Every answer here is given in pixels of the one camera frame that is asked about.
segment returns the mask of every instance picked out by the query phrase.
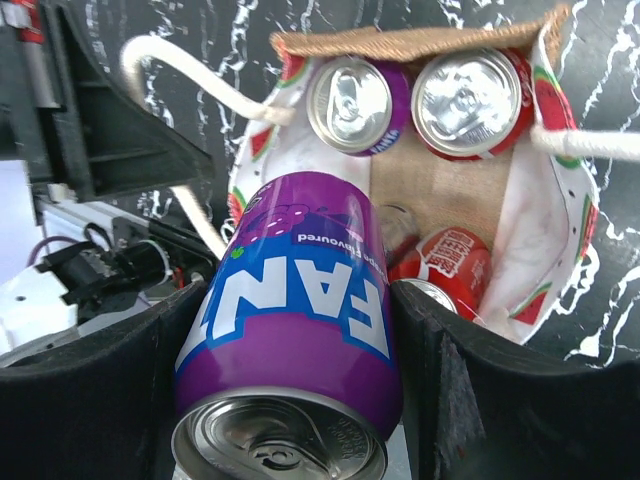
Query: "can lid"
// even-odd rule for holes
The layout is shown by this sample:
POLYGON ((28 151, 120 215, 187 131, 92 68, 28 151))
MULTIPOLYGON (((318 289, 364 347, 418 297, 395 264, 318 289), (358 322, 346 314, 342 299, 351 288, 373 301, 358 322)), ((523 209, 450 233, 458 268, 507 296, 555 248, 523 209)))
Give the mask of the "can lid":
POLYGON ((384 443, 350 415, 262 395, 208 399, 176 427, 173 452, 194 480, 379 480, 387 464, 384 443))
POLYGON ((391 121, 391 90, 380 71, 354 57, 323 65, 307 94, 307 114, 316 134, 345 153, 375 145, 391 121))
POLYGON ((453 300, 449 295, 445 293, 440 287, 436 287, 433 283, 427 282, 425 280, 421 280, 419 278, 401 278, 397 280, 398 282, 406 282, 410 283, 418 287, 424 293, 433 298, 440 305, 445 307, 448 310, 451 310, 453 313, 458 313, 458 309, 456 308, 456 304, 453 303, 453 300))
POLYGON ((424 140, 452 156, 488 151, 520 114, 522 86, 513 64, 496 49, 437 57, 416 80, 413 120, 424 140))

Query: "burlap fabric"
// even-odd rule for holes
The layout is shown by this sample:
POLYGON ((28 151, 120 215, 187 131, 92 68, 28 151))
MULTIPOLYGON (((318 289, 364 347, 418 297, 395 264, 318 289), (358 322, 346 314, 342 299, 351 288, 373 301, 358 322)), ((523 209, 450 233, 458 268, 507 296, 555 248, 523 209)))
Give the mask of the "burlap fabric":
MULTIPOLYGON (((520 48, 528 52, 546 23, 547 54, 555 62, 561 27, 569 9, 559 6, 543 19, 495 30, 422 28, 378 32, 375 28, 336 34, 276 33, 271 44, 282 58, 361 55, 406 63, 419 72, 434 55, 478 47, 520 48)), ((430 153, 410 126, 396 145, 373 157, 371 198, 395 203, 416 214, 422 234, 459 225, 493 244, 513 149, 488 160, 450 162, 430 153)))

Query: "white rope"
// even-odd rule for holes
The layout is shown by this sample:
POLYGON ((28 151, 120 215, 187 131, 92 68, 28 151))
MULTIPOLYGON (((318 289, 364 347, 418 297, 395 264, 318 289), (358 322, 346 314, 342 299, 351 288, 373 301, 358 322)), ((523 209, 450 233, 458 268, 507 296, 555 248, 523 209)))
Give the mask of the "white rope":
POLYGON ((531 129, 536 149, 568 157, 603 157, 640 162, 640 133, 531 129))
POLYGON ((142 61, 155 58, 175 68, 197 83, 209 95, 238 114, 251 120, 263 120, 276 125, 289 125, 295 109, 272 107, 254 102, 211 71, 200 60, 180 47, 158 36, 141 35, 129 40, 120 52, 120 68, 131 98, 145 107, 142 61))
MULTIPOLYGON (((144 78, 142 61, 145 58, 155 58, 175 68, 197 83, 209 95, 243 117, 277 125, 288 125, 293 119, 295 109, 271 107, 254 102, 228 85, 206 65, 181 48, 158 36, 149 35, 132 38, 122 47, 120 52, 120 68, 129 95, 142 108, 146 109, 142 83, 144 78)), ((191 189, 186 185, 181 185, 172 187, 171 191, 180 202, 202 241, 218 259, 222 259, 227 244, 211 225, 191 189)))
POLYGON ((184 213, 189 217, 189 220, 198 235, 200 235, 200 238, 202 238, 204 244, 221 260, 224 252, 227 250, 227 244, 211 226, 209 219, 191 189, 186 185, 179 185, 177 187, 171 187, 171 191, 180 202, 180 206, 182 206, 184 213))

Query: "coca-cola can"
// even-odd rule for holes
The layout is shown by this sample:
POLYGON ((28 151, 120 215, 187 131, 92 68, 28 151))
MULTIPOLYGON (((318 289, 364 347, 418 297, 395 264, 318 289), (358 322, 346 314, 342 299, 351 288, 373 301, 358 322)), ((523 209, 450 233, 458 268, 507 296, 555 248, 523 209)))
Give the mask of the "coca-cola can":
POLYGON ((421 240, 389 272, 392 282, 424 282, 412 283, 468 320, 476 317, 490 277, 489 249, 477 235, 461 227, 446 228, 421 240))
POLYGON ((531 66, 517 49, 436 57, 415 82, 411 114, 426 147, 439 157, 491 158, 533 123, 531 66))

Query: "can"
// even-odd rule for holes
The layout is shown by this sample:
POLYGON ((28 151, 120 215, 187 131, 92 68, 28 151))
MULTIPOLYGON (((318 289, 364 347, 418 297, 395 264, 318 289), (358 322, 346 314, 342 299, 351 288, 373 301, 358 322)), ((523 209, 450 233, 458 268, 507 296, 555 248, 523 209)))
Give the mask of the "can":
POLYGON ((399 205, 381 205, 376 213, 380 219, 387 268, 392 268, 420 241, 418 224, 413 214, 399 205))
POLYGON ((433 298, 440 305, 445 307, 447 310, 458 313, 458 309, 456 308, 455 302, 451 299, 449 295, 447 295, 444 290, 440 287, 436 287, 433 283, 429 283, 425 280, 420 280, 419 278, 401 278, 397 280, 397 282, 408 283, 426 294, 427 296, 433 298))
POLYGON ((398 63, 338 57, 311 80, 307 115, 318 137, 336 150, 368 156, 390 148, 411 116, 411 88, 398 63))
POLYGON ((416 286, 436 300, 448 297, 440 303, 454 311, 452 303, 458 315, 473 320, 490 275, 491 254, 484 242, 467 229, 450 227, 420 241, 389 272, 389 279, 428 282, 429 287, 416 286))
POLYGON ((194 480, 381 479, 402 411, 380 227, 328 174, 262 187, 176 361, 194 480))
POLYGON ((491 158, 533 123, 531 66, 516 49, 436 57, 416 79, 411 113, 418 135, 436 155, 491 158))

